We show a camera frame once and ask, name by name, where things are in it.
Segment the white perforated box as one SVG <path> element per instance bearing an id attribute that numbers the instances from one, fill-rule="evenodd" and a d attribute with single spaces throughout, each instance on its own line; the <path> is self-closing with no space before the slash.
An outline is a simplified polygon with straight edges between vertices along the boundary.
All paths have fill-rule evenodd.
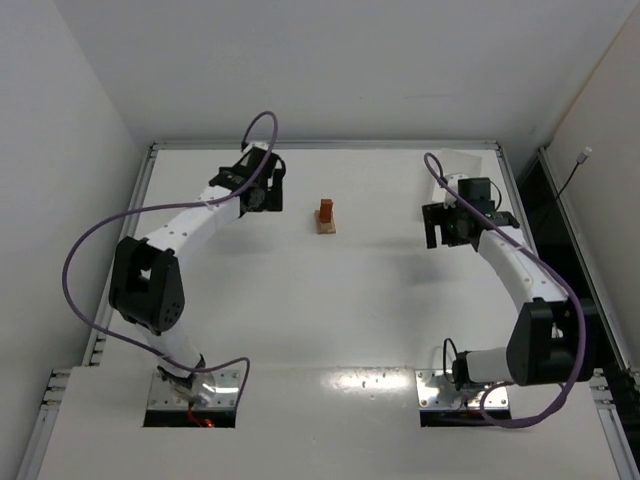
<path id="1" fill-rule="evenodd" d="M 460 175 L 464 175 L 470 178 L 481 176 L 481 156 L 451 149 L 441 149 L 433 152 L 433 155 L 438 158 L 440 165 L 442 166 L 442 173 L 447 178 L 451 187 L 453 187 L 453 182 L 449 180 L 451 177 Z M 435 168 L 436 173 L 440 172 L 440 169 L 435 164 L 435 162 L 431 160 L 430 164 Z M 439 203 L 444 201 L 447 192 L 438 186 L 433 177 L 429 176 L 429 178 L 431 180 L 431 203 Z"/>

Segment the red-brown arch wood block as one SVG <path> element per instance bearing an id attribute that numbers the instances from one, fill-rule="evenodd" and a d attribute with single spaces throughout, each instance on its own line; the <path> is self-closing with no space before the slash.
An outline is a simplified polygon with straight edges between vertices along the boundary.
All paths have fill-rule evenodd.
<path id="1" fill-rule="evenodd" d="M 333 220 L 333 208 L 332 209 L 320 209 L 318 210 L 318 220 L 321 224 L 330 224 Z"/>

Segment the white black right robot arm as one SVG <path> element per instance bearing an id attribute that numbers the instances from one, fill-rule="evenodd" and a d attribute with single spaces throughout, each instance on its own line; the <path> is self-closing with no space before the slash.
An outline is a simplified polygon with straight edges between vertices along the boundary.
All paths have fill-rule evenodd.
<path id="1" fill-rule="evenodd" d="M 489 178 L 453 174 L 444 181 L 444 201 L 422 208 L 427 247 L 471 246 L 493 268 L 518 311 L 506 346 L 457 353 L 451 378 L 456 388 L 565 383 L 574 369 L 578 381 L 589 380 L 599 342 L 595 304 L 573 303 L 534 261 L 515 216 L 497 210 Z"/>

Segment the long light wood block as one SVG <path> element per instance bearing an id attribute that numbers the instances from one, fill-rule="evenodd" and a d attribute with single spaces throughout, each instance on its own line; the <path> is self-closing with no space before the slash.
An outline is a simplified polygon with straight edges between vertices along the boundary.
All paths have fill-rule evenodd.
<path id="1" fill-rule="evenodd" d="M 320 219 L 320 211 L 316 210 L 314 212 L 314 220 L 315 220 L 316 233 L 318 235 L 335 234 L 336 233 L 336 225 L 335 225 L 334 216 L 331 216 L 328 221 L 324 222 L 324 221 L 322 221 Z"/>

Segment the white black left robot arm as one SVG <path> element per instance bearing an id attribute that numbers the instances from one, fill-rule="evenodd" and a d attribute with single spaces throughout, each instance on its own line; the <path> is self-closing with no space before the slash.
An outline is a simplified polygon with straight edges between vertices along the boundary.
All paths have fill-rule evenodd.
<path id="1" fill-rule="evenodd" d="M 210 403 L 214 378 L 200 370 L 204 356 L 191 344 L 180 317 L 186 301 L 181 268 L 213 237 L 247 213 L 280 212 L 286 164 L 264 144 L 248 144 L 232 166 L 221 167 L 187 208 L 146 236 L 116 248 L 109 304 L 160 352 L 161 379 L 187 402 Z"/>

